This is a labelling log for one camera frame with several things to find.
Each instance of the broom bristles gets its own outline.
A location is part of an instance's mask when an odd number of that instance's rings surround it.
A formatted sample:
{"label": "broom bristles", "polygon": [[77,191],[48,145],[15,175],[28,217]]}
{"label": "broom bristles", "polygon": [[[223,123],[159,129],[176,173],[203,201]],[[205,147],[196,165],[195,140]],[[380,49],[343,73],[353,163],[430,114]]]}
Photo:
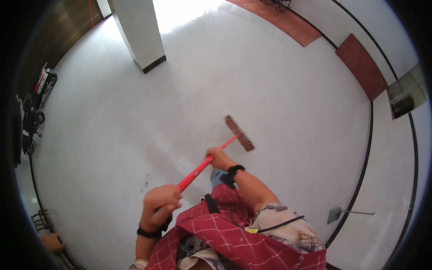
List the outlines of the broom bristles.
{"label": "broom bristles", "polygon": [[241,145],[245,148],[246,151],[252,151],[255,149],[251,140],[246,136],[246,134],[241,130],[241,128],[234,122],[230,115],[225,116],[225,123],[228,125],[229,129],[235,134],[238,135],[238,140]]}

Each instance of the black watch strap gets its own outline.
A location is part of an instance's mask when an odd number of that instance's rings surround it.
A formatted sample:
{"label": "black watch strap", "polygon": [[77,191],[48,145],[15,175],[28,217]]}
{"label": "black watch strap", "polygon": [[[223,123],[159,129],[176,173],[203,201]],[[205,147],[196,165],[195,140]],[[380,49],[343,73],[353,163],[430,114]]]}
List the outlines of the black watch strap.
{"label": "black watch strap", "polygon": [[159,228],[155,232],[146,232],[141,227],[138,227],[137,234],[140,236],[144,236],[145,238],[161,238],[162,237],[162,230]]}
{"label": "black watch strap", "polygon": [[137,234],[140,236],[144,236],[145,238],[161,238],[162,237],[162,231],[166,232],[168,230],[168,226],[172,221],[172,214],[167,218],[164,224],[160,226],[160,228],[155,232],[146,232],[143,229],[141,229],[140,226],[138,226]]}
{"label": "black watch strap", "polygon": [[236,166],[232,166],[229,167],[229,169],[227,170],[227,175],[222,175],[220,177],[220,180],[226,184],[229,188],[231,188],[232,190],[235,189],[235,185],[234,185],[234,176],[237,174],[238,170],[245,170],[245,168],[241,165],[236,165]]}
{"label": "black watch strap", "polygon": [[229,167],[228,170],[226,171],[230,176],[234,177],[237,174],[238,170],[242,170],[244,171],[245,168],[241,165],[236,165],[236,166],[232,166]]}

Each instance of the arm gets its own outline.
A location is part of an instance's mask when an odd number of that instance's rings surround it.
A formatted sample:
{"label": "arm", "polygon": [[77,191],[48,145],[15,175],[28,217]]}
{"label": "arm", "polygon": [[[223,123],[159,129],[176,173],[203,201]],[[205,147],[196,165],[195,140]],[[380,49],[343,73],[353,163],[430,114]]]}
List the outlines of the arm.
{"label": "arm", "polygon": [[[234,162],[218,147],[208,149],[206,157],[210,155],[214,156],[211,164],[215,168],[227,171],[229,167],[238,165],[238,163]],[[246,203],[255,213],[267,203],[279,202],[277,197],[263,182],[246,171],[238,170],[234,176],[234,181],[241,190],[243,197],[245,197]]]}
{"label": "arm", "polygon": [[[165,223],[169,215],[171,215],[175,209],[181,207],[178,202],[180,199],[180,192],[177,187],[172,184],[156,187],[147,192],[144,197],[144,208],[140,220],[141,229],[146,232],[157,231],[160,226]],[[159,238],[137,236],[135,261],[143,260],[148,262],[153,248],[158,241]]]}

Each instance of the roll-up shutter door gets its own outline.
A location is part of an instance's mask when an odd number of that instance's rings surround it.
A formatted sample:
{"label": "roll-up shutter door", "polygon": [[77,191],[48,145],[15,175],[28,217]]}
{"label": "roll-up shutter door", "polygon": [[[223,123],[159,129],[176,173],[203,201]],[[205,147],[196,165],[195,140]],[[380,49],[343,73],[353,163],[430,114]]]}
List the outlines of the roll-up shutter door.
{"label": "roll-up shutter door", "polygon": [[[96,25],[102,21],[102,14],[96,0],[90,0],[90,6],[93,25]],[[89,0],[54,1],[27,42],[18,71],[17,93],[23,96],[33,91],[45,62],[48,68],[54,68],[91,29]]]}

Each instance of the brown wall panel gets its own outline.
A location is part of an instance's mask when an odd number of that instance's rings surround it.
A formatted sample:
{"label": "brown wall panel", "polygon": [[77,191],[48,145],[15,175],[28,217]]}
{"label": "brown wall panel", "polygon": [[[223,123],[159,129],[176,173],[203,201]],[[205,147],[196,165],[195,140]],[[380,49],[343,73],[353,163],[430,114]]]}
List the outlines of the brown wall panel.
{"label": "brown wall panel", "polygon": [[[102,21],[96,0],[90,0],[93,24]],[[92,29],[88,0],[60,0],[43,16],[27,42],[19,72],[17,93],[33,91],[41,68],[54,68],[69,49]]]}
{"label": "brown wall panel", "polygon": [[353,34],[345,39],[336,54],[357,79],[370,101],[387,88],[378,66]]}

